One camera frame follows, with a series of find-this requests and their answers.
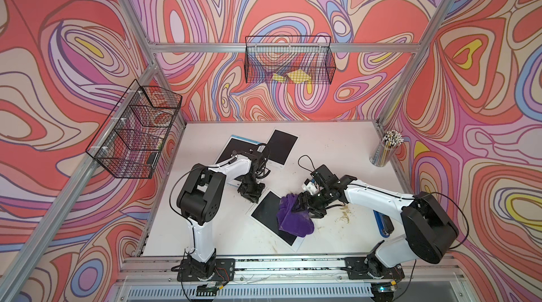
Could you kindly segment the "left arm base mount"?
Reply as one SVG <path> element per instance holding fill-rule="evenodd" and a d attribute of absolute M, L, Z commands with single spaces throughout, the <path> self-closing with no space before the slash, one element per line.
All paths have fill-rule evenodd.
<path fill-rule="evenodd" d="M 216 258 L 213 255 L 207 262 L 199 262 L 192 256 L 183 258 L 177 269 L 178 282 L 219 282 L 234 280 L 236 260 L 234 258 Z"/>

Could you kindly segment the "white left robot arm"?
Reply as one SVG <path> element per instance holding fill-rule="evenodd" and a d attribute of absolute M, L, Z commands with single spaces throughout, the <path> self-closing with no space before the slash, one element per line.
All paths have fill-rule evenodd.
<path fill-rule="evenodd" d="M 187 173 L 176 207 L 192 229 L 194 250 L 191 257 L 195 261 L 206 264 L 215 256 L 212 221 L 220 209 L 225 186 L 240 178 L 238 194 L 257 203 L 265 189 L 261 180 L 270 173 L 267 169 L 269 156 L 268 146 L 260 143 L 248 152 L 234 152 L 229 159 L 215 165 L 196 164 Z"/>

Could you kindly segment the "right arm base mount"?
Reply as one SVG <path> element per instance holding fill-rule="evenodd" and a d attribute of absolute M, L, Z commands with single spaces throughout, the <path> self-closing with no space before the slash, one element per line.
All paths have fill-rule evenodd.
<path fill-rule="evenodd" d="M 349 279 L 391 279 L 397 282 L 405 278 L 403 269 L 396 265 L 393 268 L 387 268 L 376 257 L 376 250 L 384 243 L 380 241 L 372 249 L 371 252 L 364 257 L 347 257 L 344 259 L 344 270 L 348 274 Z"/>

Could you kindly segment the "blue white drawing tablet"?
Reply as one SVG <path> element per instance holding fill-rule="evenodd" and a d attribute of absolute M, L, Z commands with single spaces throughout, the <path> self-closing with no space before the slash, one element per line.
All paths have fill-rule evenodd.
<path fill-rule="evenodd" d="M 227 183 L 236 189 L 241 186 L 242 179 L 249 175 L 252 160 L 248 157 L 251 150 L 258 147 L 257 142 L 232 135 L 223 148 L 213 171 L 222 172 L 227 176 Z"/>

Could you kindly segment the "purple microfiber cloth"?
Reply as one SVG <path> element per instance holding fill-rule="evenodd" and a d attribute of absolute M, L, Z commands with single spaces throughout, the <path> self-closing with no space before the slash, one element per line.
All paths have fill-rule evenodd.
<path fill-rule="evenodd" d="M 289 193 L 281 197 L 277 212 L 277 222 L 280 231 L 284 231 L 295 237 L 304 238 L 315 231 L 312 219 L 307 210 L 295 212 L 297 194 Z"/>

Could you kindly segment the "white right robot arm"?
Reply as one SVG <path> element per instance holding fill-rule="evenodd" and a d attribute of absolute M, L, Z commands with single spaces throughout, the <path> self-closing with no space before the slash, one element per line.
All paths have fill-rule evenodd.
<path fill-rule="evenodd" d="M 374 277 L 406 261 L 438 264 L 459 236 L 455 223 L 432 194 L 393 192 L 350 175 L 339 178 L 325 165 L 311 172 L 292 212 L 321 219 L 335 202 L 366 207 L 403 226 L 402 235 L 379 242 L 366 255 L 364 266 Z"/>

